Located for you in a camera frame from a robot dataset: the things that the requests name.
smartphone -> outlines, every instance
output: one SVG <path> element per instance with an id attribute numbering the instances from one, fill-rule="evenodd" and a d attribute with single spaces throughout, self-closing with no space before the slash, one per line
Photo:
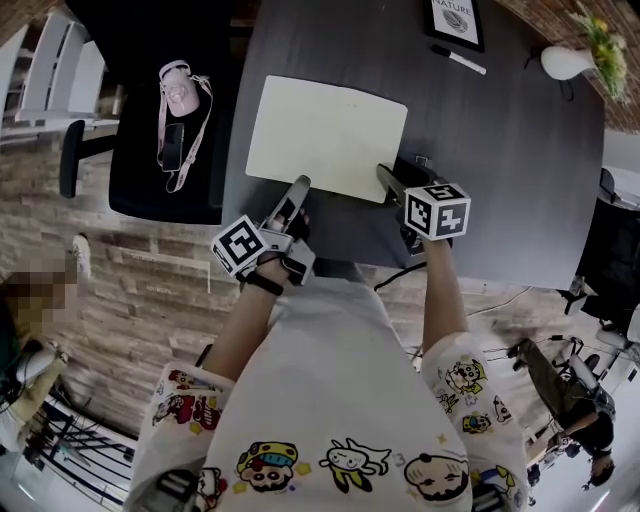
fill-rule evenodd
<path id="1" fill-rule="evenodd" d="M 179 171 L 182 165 L 182 143 L 184 142 L 184 124 L 169 124 L 164 130 L 162 148 L 162 170 Z"/>

black marker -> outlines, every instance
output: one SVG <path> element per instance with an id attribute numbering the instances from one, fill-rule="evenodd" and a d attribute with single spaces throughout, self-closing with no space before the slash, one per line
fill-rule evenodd
<path id="1" fill-rule="evenodd" d="M 433 53 L 437 53 L 438 55 L 442 55 L 443 57 L 447 57 L 451 60 L 455 60 L 456 62 L 459 62 L 463 66 L 467 66 L 469 69 L 473 69 L 474 71 L 476 71 L 477 73 L 480 73 L 481 75 L 487 74 L 487 70 L 482 66 L 479 66 L 475 62 L 471 62 L 470 60 L 465 59 L 462 55 L 453 53 L 451 50 L 447 50 L 442 46 L 438 46 L 437 44 L 434 44 L 431 47 L 431 51 Z"/>

cartoon print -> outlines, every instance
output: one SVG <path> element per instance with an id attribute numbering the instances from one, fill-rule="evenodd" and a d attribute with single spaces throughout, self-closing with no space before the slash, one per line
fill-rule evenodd
<path id="1" fill-rule="evenodd" d="M 498 478 L 498 479 L 503 479 L 504 478 L 504 485 L 505 487 L 502 487 L 500 485 L 496 485 L 495 482 L 490 482 L 498 491 L 500 491 L 502 494 L 504 494 L 507 497 L 511 497 L 511 489 L 515 488 L 516 486 L 516 481 L 513 478 L 513 475 L 509 472 L 509 470 L 505 467 L 502 466 L 496 466 L 495 469 L 487 469 L 486 471 L 483 471 L 482 473 L 477 473 L 474 474 L 473 476 L 474 480 L 478 481 L 478 482 L 488 482 L 490 480 L 493 480 L 494 478 Z"/>
<path id="2" fill-rule="evenodd" d="M 453 406 L 459 402 L 458 398 L 453 394 L 447 395 L 444 389 L 438 391 L 442 391 L 442 393 L 436 396 L 436 398 L 440 401 L 440 405 L 444 409 L 444 412 L 451 414 L 453 412 Z"/>
<path id="3" fill-rule="evenodd" d="M 478 397 L 476 395 L 464 395 L 464 403 L 469 407 L 475 405 L 477 401 Z"/>
<path id="4" fill-rule="evenodd" d="M 298 450 L 290 443 L 253 443 L 238 459 L 236 471 L 258 492 L 281 491 L 293 478 Z"/>
<path id="5" fill-rule="evenodd" d="M 487 380 L 487 376 L 482 365 L 472 359 L 471 363 L 458 361 L 451 370 L 447 370 L 444 380 L 456 393 L 477 395 L 482 391 L 482 386 L 478 384 L 478 381 Z"/>
<path id="6" fill-rule="evenodd" d="M 469 485 L 469 464 L 465 460 L 421 453 L 404 468 L 404 477 L 427 501 L 450 502 Z"/>
<path id="7" fill-rule="evenodd" d="M 151 424 L 155 426 L 169 415 L 173 415 L 178 425 L 187 423 L 193 418 L 205 430 L 215 430 L 220 420 L 216 399 L 207 396 L 196 398 L 192 395 L 169 395 L 158 405 Z"/>
<path id="8" fill-rule="evenodd" d="M 496 417 L 500 423 L 508 423 L 511 419 L 511 413 L 504 405 L 504 402 L 500 400 L 500 397 L 496 395 L 493 399 L 493 405 L 496 408 Z"/>
<path id="9" fill-rule="evenodd" d="M 349 481 L 358 489 L 371 492 L 373 486 L 365 475 L 384 475 L 389 471 L 386 459 L 391 450 L 374 450 L 359 445 L 353 439 L 347 438 L 345 447 L 335 439 L 331 442 L 335 448 L 327 450 L 326 459 L 318 464 L 329 467 L 333 472 L 333 481 L 343 493 L 349 492 Z"/>
<path id="10" fill-rule="evenodd" d="M 524 499 L 522 498 L 522 491 L 518 489 L 518 492 L 513 495 L 513 504 L 516 506 L 516 510 L 520 510 L 522 508 L 523 502 Z"/>
<path id="11" fill-rule="evenodd" d="M 489 430 L 491 420 L 488 414 L 479 414 L 474 412 L 469 416 L 462 418 L 462 431 L 469 434 L 482 434 Z"/>
<path id="12" fill-rule="evenodd" d="M 218 468 L 202 468 L 193 512 L 210 512 L 218 506 L 220 496 L 227 490 L 227 481 L 220 478 Z"/>
<path id="13" fill-rule="evenodd" d="M 169 373 L 169 380 L 172 382 L 176 382 L 178 385 L 176 389 L 186 390 L 186 389 L 218 389 L 213 384 L 208 384 L 202 380 L 196 379 L 191 375 L 181 372 L 180 370 L 171 370 Z"/>

chair armrest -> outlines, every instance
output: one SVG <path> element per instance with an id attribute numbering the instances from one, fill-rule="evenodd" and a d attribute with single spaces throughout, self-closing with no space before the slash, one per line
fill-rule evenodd
<path id="1" fill-rule="evenodd" d="M 60 195 L 71 199 L 76 196 L 78 163 L 83 158 L 110 151 L 115 147 L 116 136 L 107 135 L 96 139 L 82 140 L 84 121 L 74 121 L 69 125 L 62 143 L 60 155 L 59 186 Z"/>

dark gray table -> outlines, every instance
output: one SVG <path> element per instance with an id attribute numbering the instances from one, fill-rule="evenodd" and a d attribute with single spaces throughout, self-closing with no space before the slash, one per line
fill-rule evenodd
<path id="1" fill-rule="evenodd" d="M 486 76 L 430 51 L 436 40 L 424 35 L 420 0 L 263 0 L 235 112 L 223 223 L 242 213 L 261 220 L 287 188 L 245 174 L 266 76 L 348 86 L 406 105 L 401 152 L 430 156 L 471 196 L 468 233 L 454 244 L 460 275 L 567 288 L 595 207 L 603 101 L 582 77 L 569 103 L 539 62 L 523 70 L 544 41 L 499 4 L 478 4 L 486 53 L 441 44 Z M 316 190 L 307 209 L 318 256 L 406 263 L 393 208 Z"/>

